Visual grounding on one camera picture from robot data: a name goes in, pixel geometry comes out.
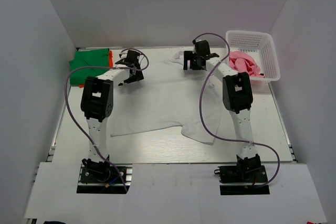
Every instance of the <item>white panel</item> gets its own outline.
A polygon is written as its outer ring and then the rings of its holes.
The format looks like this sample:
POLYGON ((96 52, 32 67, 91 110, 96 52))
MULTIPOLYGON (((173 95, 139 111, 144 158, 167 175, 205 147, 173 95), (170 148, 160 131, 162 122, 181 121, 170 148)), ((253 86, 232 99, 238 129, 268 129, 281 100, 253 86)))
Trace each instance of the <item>white panel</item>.
POLYGON ((49 0, 0 0, 0 216, 21 223, 74 46, 49 0))
MULTIPOLYGON (((283 164, 270 195, 221 196, 217 165, 136 164, 126 195, 76 194, 80 164, 41 163, 26 218, 65 223, 325 222, 306 165, 283 164)), ((268 176, 276 165, 266 165, 268 176)))
POLYGON ((271 30, 281 71, 277 101, 329 223, 336 223, 335 15, 336 0, 288 0, 271 30))
POLYGON ((269 32, 285 1, 51 0, 76 47, 186 46, 205 31, 269 32))

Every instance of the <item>tabletop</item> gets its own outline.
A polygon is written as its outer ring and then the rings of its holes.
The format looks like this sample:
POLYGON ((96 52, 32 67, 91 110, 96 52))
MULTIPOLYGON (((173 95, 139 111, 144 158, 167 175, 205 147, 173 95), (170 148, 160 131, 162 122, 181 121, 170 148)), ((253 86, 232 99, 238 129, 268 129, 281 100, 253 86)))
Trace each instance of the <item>tabletop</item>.
MULTIPOLYGON (((141 49, 149 59, 157 55, 172 57, 191 47, 144 48, 141 49)), ((225 48, 212 48, 223 56, 225 48)), ((251 109, 251 127, 254 141, 272 146, 281 161, 292 161, 286 134, 277 111, 274 98, 268 84, 252 86, 254 101, 251 109)), ((69 103, 73 114, 85 130, 88 130, 80 101, 83 89, 71 87, 69 103)), ((229 112, 224 105, 217 134, 226 138, 235 138, 235 130, 229 112)), ((110 160, 117 164, 134 163, 233 163, 236 162, 238 144, 215 140, 213 144, 203 144, 181 134, 181 127, 143 132, 124 136, 109 136, 107 130, 107 148, 110 160)), ((262 162, 275 162, 275 154, 262 146, 257 146, 262 162)), ((87 157, 89 140, 76 127, 65 110, 56 136, 56 150, 53 162, 77 163, 87 157)))

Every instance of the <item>white plastic basket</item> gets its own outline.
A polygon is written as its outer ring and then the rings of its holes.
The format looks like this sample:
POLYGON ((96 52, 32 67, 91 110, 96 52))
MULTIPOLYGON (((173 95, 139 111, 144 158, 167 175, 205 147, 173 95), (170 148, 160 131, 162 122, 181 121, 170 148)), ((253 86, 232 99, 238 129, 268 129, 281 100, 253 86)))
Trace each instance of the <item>white plastic basket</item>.
POLYGON ((280 79, 280 70, 272 36, 256 31, 227 31, 226 40, 231 51, 249 54, 260 67, 264 78, 250 77, 251 84, 263 84, 280 79))

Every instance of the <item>white wall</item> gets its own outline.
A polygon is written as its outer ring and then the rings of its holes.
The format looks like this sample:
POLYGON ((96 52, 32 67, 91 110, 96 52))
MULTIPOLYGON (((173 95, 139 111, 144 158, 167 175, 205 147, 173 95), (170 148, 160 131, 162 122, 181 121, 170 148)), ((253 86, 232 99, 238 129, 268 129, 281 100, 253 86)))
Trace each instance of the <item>white wall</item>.
POLYGON ((336 0, 287 0, 271 34, 281 79, 273 85, 300 162, 328 223, 336 223, 336 0))
POLYGON ((51 0, 76 47, 185 46, 205 31, 269 32, 285 1, 51 0))
POLYGON ((0 0, 0 217, 21 223, 75 48, 49 0, 0 0))

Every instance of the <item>green cloth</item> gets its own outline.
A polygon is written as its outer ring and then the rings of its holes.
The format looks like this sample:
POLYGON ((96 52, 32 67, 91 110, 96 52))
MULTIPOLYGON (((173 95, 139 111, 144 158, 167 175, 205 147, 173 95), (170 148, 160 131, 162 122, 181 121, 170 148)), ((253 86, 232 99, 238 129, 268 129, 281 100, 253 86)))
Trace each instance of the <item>green cloth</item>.
MULTIPOLYGON (((85 66, 109 66, 109 49, 98 49, 92 51, 77 51, 73 60, 69 61, 70 70, 73 71, 79 67, 85 66)), ((73 73, 70 77, 71 85, 81 85, 85 83, 88 76, 99 76, 105 73, 107 69, 82 69, 73 73)))

